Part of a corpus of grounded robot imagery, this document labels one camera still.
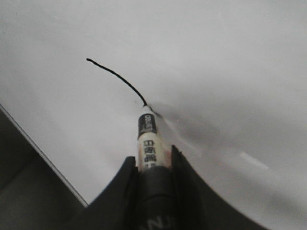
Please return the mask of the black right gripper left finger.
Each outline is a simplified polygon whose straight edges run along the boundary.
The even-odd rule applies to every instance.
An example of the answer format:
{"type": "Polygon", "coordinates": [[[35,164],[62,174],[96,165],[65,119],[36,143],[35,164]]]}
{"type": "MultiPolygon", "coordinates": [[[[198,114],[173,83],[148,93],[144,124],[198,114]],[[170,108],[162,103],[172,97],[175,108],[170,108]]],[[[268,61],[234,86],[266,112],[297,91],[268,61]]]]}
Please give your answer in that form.
{"type": "Polygon", "coordinates": [[[135,157],[127,157],[115,177],[64,230],[130,230],[136,195],[135,157]]]}

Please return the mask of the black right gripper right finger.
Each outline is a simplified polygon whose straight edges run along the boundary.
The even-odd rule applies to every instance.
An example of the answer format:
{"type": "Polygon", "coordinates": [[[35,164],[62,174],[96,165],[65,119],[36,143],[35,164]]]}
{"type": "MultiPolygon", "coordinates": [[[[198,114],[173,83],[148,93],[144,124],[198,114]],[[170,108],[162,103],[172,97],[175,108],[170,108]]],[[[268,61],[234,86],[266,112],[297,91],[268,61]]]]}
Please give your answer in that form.
{"type": "Polygon", "coordinates": [[[171,171],[181,230],[264,230],[214,192],[172,146],[171,171]]]}

